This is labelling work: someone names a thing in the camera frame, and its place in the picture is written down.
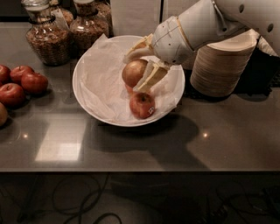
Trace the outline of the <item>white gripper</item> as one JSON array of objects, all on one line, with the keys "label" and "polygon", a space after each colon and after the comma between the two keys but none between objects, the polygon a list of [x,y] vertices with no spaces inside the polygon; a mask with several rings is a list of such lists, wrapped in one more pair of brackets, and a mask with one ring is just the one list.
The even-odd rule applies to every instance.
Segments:
[{"label": "white gripper", "polygon": [[168,18],[153,34],[140,38],[125,53],[123,62],[128,64],[132,60],[153,54],[161,60],[148,61],[143,77],[133,87],[135,92],[148,93],[167,75],[171,65],[180,65],[194,55],[178,17]]}]

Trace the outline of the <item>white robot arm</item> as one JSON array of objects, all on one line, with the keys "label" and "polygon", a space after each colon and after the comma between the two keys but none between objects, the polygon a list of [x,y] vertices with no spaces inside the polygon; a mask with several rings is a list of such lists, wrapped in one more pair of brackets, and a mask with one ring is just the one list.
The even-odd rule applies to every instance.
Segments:
[{"label": "white robot arm", "polygon": [[202,46],[247,29],[259,33],[280,56],[280,0],[199,0],[180,15],[166,19],[127,51],[124,63],[143,56],[159,58],[148,64],[134,90],[147,92],[170,67],[182,64]]}]

